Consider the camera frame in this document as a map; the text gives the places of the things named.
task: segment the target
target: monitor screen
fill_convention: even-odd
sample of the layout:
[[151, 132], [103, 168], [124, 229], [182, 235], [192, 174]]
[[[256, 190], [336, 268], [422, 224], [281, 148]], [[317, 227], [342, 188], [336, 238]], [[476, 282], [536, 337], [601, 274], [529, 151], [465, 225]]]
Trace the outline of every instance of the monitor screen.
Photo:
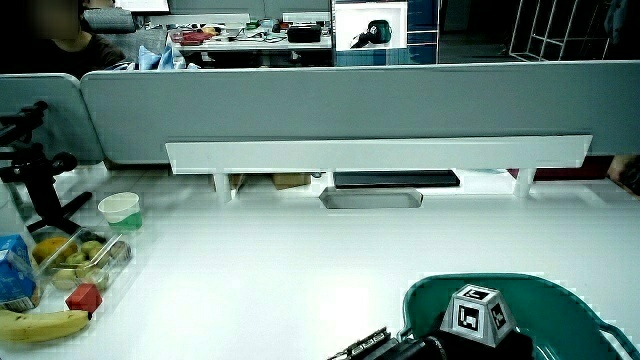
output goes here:
[[332, 0], [334, 64], [437, 62], [438, 0]]
[[131, 12], [169, 12], [167, 0], [115, 0], [115, 5]]

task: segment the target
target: plastic food container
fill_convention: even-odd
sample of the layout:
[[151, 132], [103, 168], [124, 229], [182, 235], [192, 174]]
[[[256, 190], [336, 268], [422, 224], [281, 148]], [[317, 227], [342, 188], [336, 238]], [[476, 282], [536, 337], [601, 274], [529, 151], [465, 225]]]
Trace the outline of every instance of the plastic food container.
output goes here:
[[455, 274], [420, 280], [405, 294], [405, 325], [398, 338], [422, 337], [439, 328], [436, 319], [447, 308], [451, 295], [467, 284], [500, 290], [517, 329], [533, 339], [535, 359], [622, 359], [620, 353], [640, 359], [622, 331], [602, 321], [576, 295], [524, 274]]
[[93, 283], [104, 293], [132, 255], [133, 249], [126, 236], [113, 235], [109, 230], [81, 229], [40, 263], [36, 276], [42, 286], [53, 288], [53, 292], [67, 294], [81, 283]]

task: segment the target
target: kiwi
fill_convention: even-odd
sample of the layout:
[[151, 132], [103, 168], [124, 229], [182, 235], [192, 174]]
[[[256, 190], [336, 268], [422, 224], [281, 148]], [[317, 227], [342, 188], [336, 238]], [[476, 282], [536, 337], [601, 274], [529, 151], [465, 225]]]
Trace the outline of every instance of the kiwi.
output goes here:
[[91, 259], [92, 262], [96, 263], [96, 265], [98, 265], [98, 267], [102, 269], [109, 263], [109, 254], [102, 254], [102, 256], [98, 258], [97, 256], [98, 253], [100, 253], [100, 250], [102, 250], [102, 248], [91, 249], [88, 255], [89, 259]]
[[102, 269], [93, 269], [82, 278], [82, 281], [95, 284], [98, 290], [104, 291], [109, 283], [109, 273]]
[[87, 256], [83, 252], [77, 252], [75, 254], [71, 254], [67, 256], [67, 260], [65, 262], [71, 265], [77, 265], [87, 260]]
[[98, 249], [98, 250], [102, 249], [102, 244], [100, 244], [95, 240], [91, 240], [91, 241], [87, 241], [86, 243], [80, 246], [80, 251], [87, 254], [87, 256], [89, 256], [90, 259], [93, 258], [91, 256], [91, 251], [93, 251], [94, 249]]
[[82, 279], [95, 268], [96, 267], [92, 265], [91, 261], [84, 261], [78, 264], [78, 267], [76, 268], [76, 276]]
[[58, 270], [51, 278], [51, 283], [58, 290], [71, 290], [76, 284], [76, 272], [72, 269]]

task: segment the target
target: office desk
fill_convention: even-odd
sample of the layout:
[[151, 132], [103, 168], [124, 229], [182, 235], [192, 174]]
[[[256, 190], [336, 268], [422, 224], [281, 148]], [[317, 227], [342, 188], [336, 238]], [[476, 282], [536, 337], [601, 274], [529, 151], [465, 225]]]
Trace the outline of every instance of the office desk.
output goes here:
[[459, 172], [462, 190], [435, 189], [420, 209], [327, 210], [323, 179], [281, 192], [250, 179], [217, 207], [206, 177], [75, 173], [56, 186], [95, 191], [83, 224], [103, 223], [106, 195], [141, 196], [130, 284], [86, 330], [0, 343], [3, 359], [326, 359], [395, 334], [409, 286], [452, 272], [543, 272], [639, 342], [640, 202], [609, 180], [536, 183], [522, 200], [504, 172]]
[[331, 37], [323, 36], [318, 43], [290, 43], [284, 39], [278, 42], [253, 40], [236, 41], [207, 41], [197, 46], [182, 46], [173, 44], [179, 51], [185, 52], [214, 52], [214, 51], [302, 51], [302, 50], [331, 50]]

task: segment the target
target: green tray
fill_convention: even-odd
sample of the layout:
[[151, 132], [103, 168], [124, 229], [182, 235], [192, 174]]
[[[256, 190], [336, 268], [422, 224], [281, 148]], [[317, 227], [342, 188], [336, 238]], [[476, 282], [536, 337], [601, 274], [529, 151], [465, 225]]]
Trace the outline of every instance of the green tray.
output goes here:
[[451, 295], [466, 284], [502, 292], [518, 329], [533, 339], [535, 359], [622, 359], [602, 333], [606, 332], [620, 343], [620, 351], [640, 360], [622, 331], [602, 321], [580, 298], [557, 284], [524, 274], [437, 275], [418, 281], [405, 295], [405, 326], [398, 338], [418, 338], [437, 329], [438, 315], [446, 310]]

